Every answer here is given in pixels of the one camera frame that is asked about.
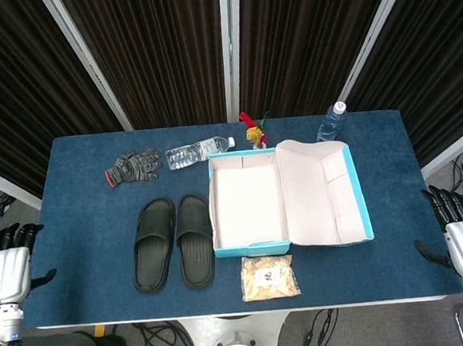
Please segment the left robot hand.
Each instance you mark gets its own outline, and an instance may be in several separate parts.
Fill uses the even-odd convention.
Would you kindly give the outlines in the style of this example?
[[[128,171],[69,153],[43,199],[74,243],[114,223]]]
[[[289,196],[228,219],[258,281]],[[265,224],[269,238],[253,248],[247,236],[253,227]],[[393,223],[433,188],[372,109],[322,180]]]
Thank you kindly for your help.
[[[49,284],[57,274],[31,277],[30,267],[35,239],[44,225],[15,223],[0,230],[0,305],[22,304],[35,288]]]

